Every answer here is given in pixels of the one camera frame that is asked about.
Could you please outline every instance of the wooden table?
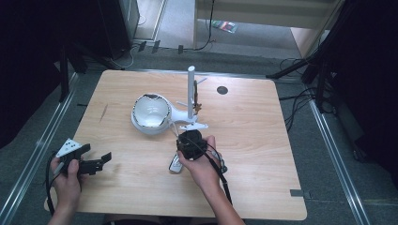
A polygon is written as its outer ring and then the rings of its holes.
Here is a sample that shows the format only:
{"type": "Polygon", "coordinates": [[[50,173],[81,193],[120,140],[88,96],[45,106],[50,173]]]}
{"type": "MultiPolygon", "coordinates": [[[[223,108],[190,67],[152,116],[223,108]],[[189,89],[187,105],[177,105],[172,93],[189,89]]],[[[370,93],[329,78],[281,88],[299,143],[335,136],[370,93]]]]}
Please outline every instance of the wooden table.
{"type": "MultiPolygon", "coordinates": [[[[187,96],[187,73],[104,71],[73,140],[90,143],[85,159],[112,152],[103,171],[84,183],[78,211],[213,218],[201,190],[185,168],[168,167],[176,136],[145,135],[131,123],[135,100],[157,93],[176,101],[187,96]]],[[[228,172],[234,207],[242,218],[302,220],[307,216],[275,84],[268,80],[207,76],[198,85],[203,136],[216,137],[228,172]],[[228,88],[226,95],[217,92],[228,88]]]]}

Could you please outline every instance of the black controller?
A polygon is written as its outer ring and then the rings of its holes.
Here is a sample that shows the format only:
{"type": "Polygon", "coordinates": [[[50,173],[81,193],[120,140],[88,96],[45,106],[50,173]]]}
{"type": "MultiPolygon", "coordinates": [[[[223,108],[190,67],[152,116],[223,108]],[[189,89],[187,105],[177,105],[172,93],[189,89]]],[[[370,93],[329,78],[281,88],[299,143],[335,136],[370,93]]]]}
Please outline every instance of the black controller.
{"type": "Polygon", "coordinates": [[[82,154],[88,152],[90,150],[90,144],[85,144],[81,148],[76,149],[73,152],[70,152],[63,157],[61,157],[61,162],[64,163],[64,166],[61,168],[60,172],[68,174],[68,166],[73,159],[77,159],[79,161],[79,171],[78,174],[89,174],[94,175],[97,171],[102,171],[102,167],[105,163],[112,159],[112,153],[108,153],[101,157],[101,159],[96,160],[82,160],[82,154]]]}

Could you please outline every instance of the camera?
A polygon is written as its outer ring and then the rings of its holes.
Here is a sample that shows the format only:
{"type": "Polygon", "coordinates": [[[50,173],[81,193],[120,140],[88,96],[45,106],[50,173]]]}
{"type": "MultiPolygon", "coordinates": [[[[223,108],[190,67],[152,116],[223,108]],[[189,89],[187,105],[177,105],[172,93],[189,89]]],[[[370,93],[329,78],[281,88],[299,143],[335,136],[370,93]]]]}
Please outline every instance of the camera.
{"type": "Polygon", "coordinates": [[[207,142],[202,139],[199,130],[187,130],[178,135],[176,149],[182,152],[184,158],[196,160],[206,152],[207,142]]]}

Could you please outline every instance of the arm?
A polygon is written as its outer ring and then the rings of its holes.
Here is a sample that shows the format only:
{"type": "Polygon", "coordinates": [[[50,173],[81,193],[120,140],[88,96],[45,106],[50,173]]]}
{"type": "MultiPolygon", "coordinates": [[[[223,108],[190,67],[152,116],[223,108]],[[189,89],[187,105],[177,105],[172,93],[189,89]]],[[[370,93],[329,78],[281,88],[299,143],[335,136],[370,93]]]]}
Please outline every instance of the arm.
{"type": "MultiPolygon", "coordinates": [[[[59,164],[59,157],[55,157],[51,162],[54,171],[59,164]]],[[[79,171],[79,163],[74,159],[68,167],[68,175],[59,174],[54,180],[54,187],[57,194],[58,204],[49,225],[71,224],[73,216],[79,205],[80,184],[77,177],[79,171]]]]}
{"type": "MultiPolygon", "coordinates": [[[[207,143],[214,148],[216,147],[216,140],[214,136],[206,138],[207,143]]],[[[218,162],[212,154],[208,154],[214,161],[218,162]]],[[[220,187],[220,177],[217,175],[214,168],[205,156],[201,156],[195,161],[189,161],[184,158],[181,152],[178,151],[179,161],[191,173],[196,185],[202,190],[205,198],[210,204],[219,224],[244,224],[237,211],[226,198],[222,188],[220,187]]]]}

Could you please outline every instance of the white bowl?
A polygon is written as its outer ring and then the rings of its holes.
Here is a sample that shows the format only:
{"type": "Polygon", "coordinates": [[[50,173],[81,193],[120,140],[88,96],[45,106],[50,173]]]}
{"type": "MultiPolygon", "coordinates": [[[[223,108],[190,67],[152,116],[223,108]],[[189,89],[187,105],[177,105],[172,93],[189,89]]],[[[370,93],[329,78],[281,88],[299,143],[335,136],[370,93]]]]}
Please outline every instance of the white bowl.
{"type": "Polygon", "coordinates": [[[168,100],[158,94],[139,97],[131,112],[134,126],[146,134],[159,134],[169,127],[171,108],[168,100]]]}

